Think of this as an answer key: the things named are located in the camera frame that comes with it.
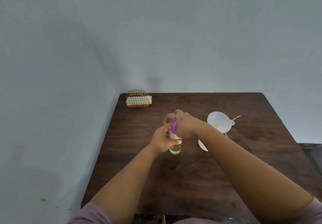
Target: hand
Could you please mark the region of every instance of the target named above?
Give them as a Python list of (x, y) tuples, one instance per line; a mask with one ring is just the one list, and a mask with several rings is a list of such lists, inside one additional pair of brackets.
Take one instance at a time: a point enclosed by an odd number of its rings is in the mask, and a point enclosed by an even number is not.
[(167, 114), (164, 118), (163, 124), (175, 121), (177, 124), (177, 136), (180, 138), (189, 138), (195, 135), (196, 124), (201, 122), (197, 118), (188, 113), (177, 109), (174, 113)]
[(170, 123), (165, 124), (164, 126), (156, 129), (149, 143), (149, 146), (152, 147), (157, 153), (167, 151), (171, 146), (180, 144), (180, 140), (170, 140), (167, 139), (166, 132), (170, 129)]

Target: wooden table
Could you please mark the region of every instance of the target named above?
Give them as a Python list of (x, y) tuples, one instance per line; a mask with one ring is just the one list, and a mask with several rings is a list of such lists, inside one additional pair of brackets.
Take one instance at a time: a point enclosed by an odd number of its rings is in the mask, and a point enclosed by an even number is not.
[[(147, 108), (127, 108), (121, 94), (99, 152), (82, 206), (125, 167), (144, 146), (165, 115), (181, 109), (207, 121), (213, 111), (235, 118), (229, 138), (321, 197), (313, 169), (262, 93), (154, 93)], [(181, 153), (160, 154), (151, 167), (137, 213), (232, 217), (254, 221), (230, 182), (197, 139), (183, 139)]]

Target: person's right hand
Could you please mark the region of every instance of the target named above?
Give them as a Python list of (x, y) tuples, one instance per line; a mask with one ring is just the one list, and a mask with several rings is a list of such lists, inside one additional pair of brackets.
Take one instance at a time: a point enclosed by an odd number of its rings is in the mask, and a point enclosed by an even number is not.
[(177, 136), (180, 138), (189, 138), (195, 135), (195, 128), (198, 122), (201, 122), (197, 118), (191, 116), (188, 113), (177, 109), (174, 113), (167, 114), (163, 120), (163, 124), (175, 121), (177, 124)]

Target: yellow liquid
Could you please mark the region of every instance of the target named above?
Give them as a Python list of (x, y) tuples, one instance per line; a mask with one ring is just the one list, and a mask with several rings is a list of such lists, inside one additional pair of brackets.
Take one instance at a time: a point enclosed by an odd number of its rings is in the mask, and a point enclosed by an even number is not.
[(177, 154), (179, 154), (179, 153), (180, 153), (180, 151), (181, 151), (181, 144), (171, 146), (169, 150), (170, 150), (170, 153), (171, 153), (171, 154), (173, 154), (173, 155), (177, 155)]

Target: person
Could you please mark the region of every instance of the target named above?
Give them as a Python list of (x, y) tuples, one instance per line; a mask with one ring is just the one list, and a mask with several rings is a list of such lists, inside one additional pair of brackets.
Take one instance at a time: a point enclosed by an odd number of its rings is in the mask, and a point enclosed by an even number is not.
[[(203, 142), (259, 222), (322, 223), (322, 203), (306, 190), (210, 124), (176, 110), (165, 117), (164, 126), (155, 131), (151, 142), (106, 183), (69, 224), (131, 223), (154, 159), (159, 153), (181, 143), (166, 137), (171, 121), (176, 122), (177, 135), (180, 138), (196, 136)], [(196, 218), (179, 222), (216, 223)]]

